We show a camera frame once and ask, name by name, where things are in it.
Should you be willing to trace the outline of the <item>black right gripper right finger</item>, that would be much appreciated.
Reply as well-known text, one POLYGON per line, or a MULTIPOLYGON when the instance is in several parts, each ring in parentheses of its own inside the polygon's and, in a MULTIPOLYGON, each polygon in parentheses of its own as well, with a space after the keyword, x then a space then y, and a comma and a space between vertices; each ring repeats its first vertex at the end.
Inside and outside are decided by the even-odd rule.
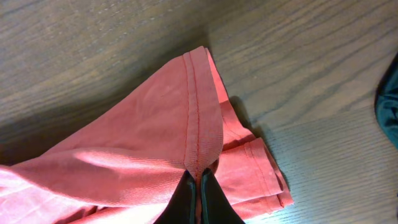
POLYGON ((201 175, 200 195, 202 224, 244 224, 209 168, 201 175))

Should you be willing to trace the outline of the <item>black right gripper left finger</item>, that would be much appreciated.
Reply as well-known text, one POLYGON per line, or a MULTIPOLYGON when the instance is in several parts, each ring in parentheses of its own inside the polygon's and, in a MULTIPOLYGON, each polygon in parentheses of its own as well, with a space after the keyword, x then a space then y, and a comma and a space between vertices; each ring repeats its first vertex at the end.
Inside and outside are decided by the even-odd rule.
POLYGON ((189 171, 185 171, 165 210, 154 224, 195 224, 196 183, 189 171))

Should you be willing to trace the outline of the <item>red orange t-shirt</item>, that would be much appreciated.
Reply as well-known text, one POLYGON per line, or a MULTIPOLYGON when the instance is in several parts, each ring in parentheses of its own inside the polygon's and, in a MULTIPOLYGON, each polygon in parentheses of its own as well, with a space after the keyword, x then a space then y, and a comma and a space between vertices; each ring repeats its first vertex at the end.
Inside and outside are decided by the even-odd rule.
POLYGON ((1 222, 152 223, 184 172, 200 180, 209 167, 242 219, 294 202, 199 47, 41 156, 2 166, 1 222))

